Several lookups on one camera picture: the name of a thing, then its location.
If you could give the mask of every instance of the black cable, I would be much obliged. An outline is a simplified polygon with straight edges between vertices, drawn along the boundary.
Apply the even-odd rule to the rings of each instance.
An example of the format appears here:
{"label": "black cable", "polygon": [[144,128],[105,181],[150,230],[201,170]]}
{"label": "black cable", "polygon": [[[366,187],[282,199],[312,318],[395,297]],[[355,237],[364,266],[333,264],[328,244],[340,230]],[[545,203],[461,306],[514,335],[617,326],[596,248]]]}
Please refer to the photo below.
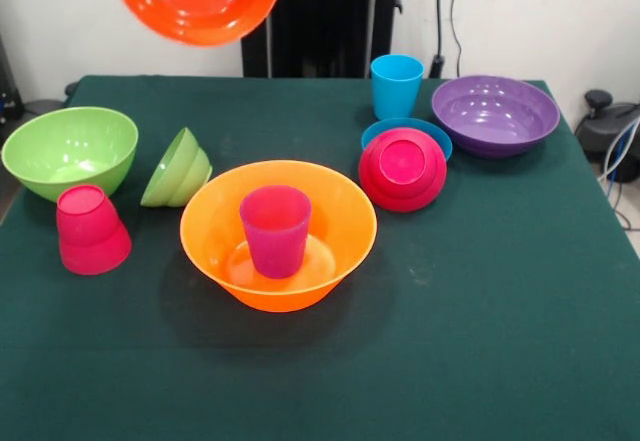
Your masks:
{"label": "black cable", "polygon": [[618,197],[616,198],[616,202],[613,203],[613,211],[625,222],[626,227],[623,226],[622,229],[624,229],[627,233],[638,232],[640,231],[640,228],[634,227],[631,224],[631,221],[629,221],[629,218],[627,218],[624,214],[618,211],[618,205],[620,204],[620,200],[622,199],[622,183],[618,183],[618,185],[620,186],[620,189],[618,189]]}
{"label": "black cable", "polygon": [[618,186],[620,186],[618,188],[618,197],[616,198],[616,202],[613,203],[613,209],[615,211],[618,210],[618,205],[620,204],[620,200],[622,199],[622,183],[618,183]]}
{"label": "black cable", "polygon": [[460,77],[460,58],[462,57],[462,44],[460,44],[460,40],[458,39],[458,35],[456,34],[455,23],[453,22],[453,7],[455,5],[456,0],[451,0],[451,9],[449,10],[449,21],[451,22],[451,32],[453,33],[453,40],[458,45],[458,60],[456,62],[456,76]]}
{"label": "black cable", "polygon": [[625,231],[627,229],[631,229],[631,221],[629,221],[629,218],[627,218],[624,214],[622,214],[618,210],[616,210],[615,213],[620,217],[620,219],[624,221],[624,224],[626,224],[626,226],[623,226],[622,229],[624,229]]}
{"label": "black cable", "polygon": [[442,14],[440,0],[436,0],[436,21],[438,23],[438,56],[442,56]]}

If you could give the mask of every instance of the white wall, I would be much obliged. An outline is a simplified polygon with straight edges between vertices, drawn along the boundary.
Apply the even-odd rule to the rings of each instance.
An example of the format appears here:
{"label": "white wall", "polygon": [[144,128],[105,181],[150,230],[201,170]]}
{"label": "white wall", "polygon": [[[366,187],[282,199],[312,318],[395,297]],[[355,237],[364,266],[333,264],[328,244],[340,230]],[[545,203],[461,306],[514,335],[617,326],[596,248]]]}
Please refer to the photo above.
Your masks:
{"label": "white wall", "polygon": [[[428,66],[436,50],[435,0],[402,1],[392,49]],[[442,0],[447,77],[456,56],[449,4]],[[584,114],[590,88],[640,100],[640,0],[456,0],[454,21],[463,75],[544,79],[571,124]]]}
{"label": "white wall", "polygon": [[[435,2],[403,2],[392,49],[428,64]],[[449,0],[442,2],[444,74],[452,76]],[[463,74],[545,79],[572,123],[589,88],[640,98],[640,0],[457,0],[455,22]],[[242,75],[239,43],[180,45],[143,26],[121,0],[0,0],[0,34],[26,100],[60,98],[87,73]]]}
{"label": "white wall", "polygon": [[0,0],[0,35],[25,100],[85,74],[242,76],[240,43],[199,48],[142,25],[121,0]]}

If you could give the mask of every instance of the blue bowl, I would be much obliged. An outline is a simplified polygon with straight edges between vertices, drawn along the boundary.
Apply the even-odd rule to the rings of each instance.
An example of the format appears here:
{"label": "blue bowl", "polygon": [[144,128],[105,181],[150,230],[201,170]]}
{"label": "blue bowl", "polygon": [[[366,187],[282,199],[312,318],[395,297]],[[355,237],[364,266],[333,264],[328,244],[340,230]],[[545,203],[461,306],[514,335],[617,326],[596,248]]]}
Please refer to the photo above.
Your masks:
{"label": "blue bowl", "polygon": [[415,118],[389,118],[373,123],[365,130],[364,133],[362,133],[362,149],[366,148],[371,140],[379,134],[394,128],[413,128],[422,131],[423,133],[427,133],[436,143],[438,143],[438,146],[440,146],[444,153],[445,159],[448,161],[451,157],[453,144],[451,143],[449,135],[435,124]]}

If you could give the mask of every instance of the cable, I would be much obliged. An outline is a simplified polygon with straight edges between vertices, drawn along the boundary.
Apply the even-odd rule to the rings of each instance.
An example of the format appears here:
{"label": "cable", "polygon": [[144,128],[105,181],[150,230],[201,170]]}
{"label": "cable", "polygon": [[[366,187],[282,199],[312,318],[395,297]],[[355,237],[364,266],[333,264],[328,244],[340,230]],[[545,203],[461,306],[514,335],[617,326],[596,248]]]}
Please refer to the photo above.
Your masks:
{"label": "cable", "polygon": [[431,61],[431,69],[429,70],[430,79],[440,79],[442,77],[442,67],[444,66],[444,56],[442,56],[442,11],[440,9],[440,0],[436,0],[436,21],[438,23],[438,52],[433,56]]}
{"label": "cable", "polygon": [[618,183],[618,186],[620,186],[620,188],[618,189],[618,197],[616,198],[616,202],[613,203],[613,209],[615,210],[618,209],[618,205],[620,204],[620,200],[622,199],[622,183]]}
{"label": "cable", "polygon": [[[598,181],[602,181],[603,179],[606,179],[607,176],[609,176],[620,165],[624,157],[629,152],[629,149],[633,144],[633,140],[636,136],[636,132],[638,131],[639,127],[640,127],[640,118],[636,118],[633,121],[631,121],[627,126],[625,126],[625,128],[622,129],[618,133],[618,135],[613,139],[613,142],[609,146],[609,149],[607,150],[607,154],[604,158],[604,173],[598,177]],[[622,138],[622,136],[624,136],[624,134],[629,130],[631,130],[631,134],[627,139],[627,143],[624,149],[622,150],[620,157],[615,161],[615,163],[613,163],[613,166],[609,166],[609,161],[611,160],[611,153],[613,149],[615,148],[616,144],[618,144],[618,141],[620,141],[620,138]]]}
{"label": "cable", "polygon": [[436,22],[438,23],[438,56],[442,56],[442,14],[440,0],[436,0]]}
{"label": "cable", "polygon": [[453,7],[456,3],[456,0],[451,0],[451,7],[449,9],[449,21],[451,22],[451,32],[453,33],[453,40],[456,42],[458,46],[458,60],[456,61],[456,76],[460,77],[460,58],[462,57],[462,44],[460,44],[460,40],[458,39],[458,34],[456,33],[456,26],[453,22]]}
{"label": "cable", "polygon": [[[622,145],[627,141],[627,136],[628,133],[625,132],[624,136],[622,136],[622,139],[620,139],[620,142],[618,143],[618,151],[616,151],[616,161],[618,159],[620,159],[620,153],[622,152]],[[611,195],[611,189],[613,188],[613,185],[616,182],[616,173],[618,172],[618,168],[613,170],[613,173],[611,174],[611,180],[609,183],[609,189],[607,191],[607,198]],[[620,195],[622,195],[622,184],[620,184],[620,190],[619,190]]]}
{"label": "cable", "polygon": [[640,232],[640,228],[634,227],[631,224],[631,221],[629,221],[629,218],[627,218],[627,216],[625,216],[623,213],[618,211],[618,205],[620,204],[620,200],[622,199],[622,183],[618,183],[618,185],[620,186],[620,189],[618,189],[618,197],[616,198],[616,202],[613,203],[613,212],[616,213],[616,215],[620,217],[620,219],[622,219],[626,224],[626,226],[622,227],[624,231],[626,231],[627,233]]}
{"label": "cable", "polygon": [[627,218],[624,214],[622,214],[620,211],[616,210],[615,213],[625,222],[625,224],[627,225],[626,227],[622,227],[622,229],[624,229],[625,231],[627,229],[631,229],[631,221],[629,221],[629,218]]}

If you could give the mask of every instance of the pink bowl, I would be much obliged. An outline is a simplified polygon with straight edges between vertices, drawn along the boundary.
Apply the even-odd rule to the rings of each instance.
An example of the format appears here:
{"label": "pink bowl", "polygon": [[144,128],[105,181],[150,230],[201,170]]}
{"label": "pink bowl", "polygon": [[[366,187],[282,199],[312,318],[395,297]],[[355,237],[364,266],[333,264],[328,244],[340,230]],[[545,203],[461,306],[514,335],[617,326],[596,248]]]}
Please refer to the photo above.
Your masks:
{"label": "pink bowl", "polygon": [[370,156],[369,174],[378,188],[395,198],[413,198],[435,175],[433,140],[413,128],[391,129],[379,136]]}
{"label": "pink bowl", "polygon": [[442,149],[430,136],[398,128],[369,143],[358,172],[362,188],[375,204],[409,212],[427,206],[438,196],[447,165]]}

